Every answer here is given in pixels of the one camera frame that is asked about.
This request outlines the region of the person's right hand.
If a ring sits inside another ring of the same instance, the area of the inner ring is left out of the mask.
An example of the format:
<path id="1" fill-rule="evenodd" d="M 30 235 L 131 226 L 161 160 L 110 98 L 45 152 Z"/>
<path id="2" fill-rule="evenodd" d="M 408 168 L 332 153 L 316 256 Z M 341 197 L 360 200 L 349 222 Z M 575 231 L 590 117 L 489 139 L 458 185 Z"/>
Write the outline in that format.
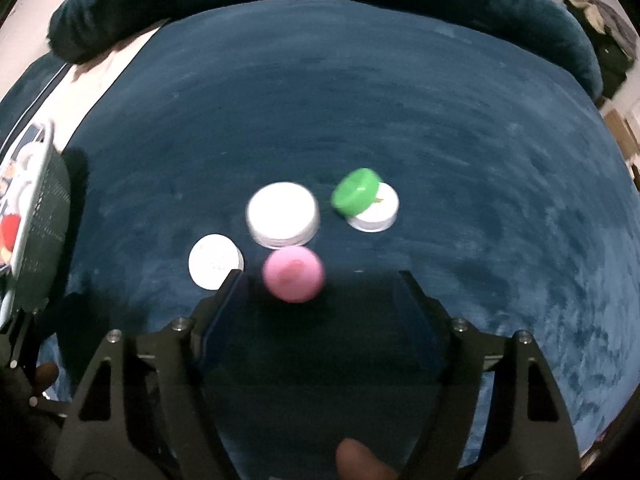
<path id="1" fill-rule="evenodd" d="M 398 473 L 379 460 L 361 442 L 347 438 L 335 452 L 338 478 L 342 480 L 397 480 Z"/>

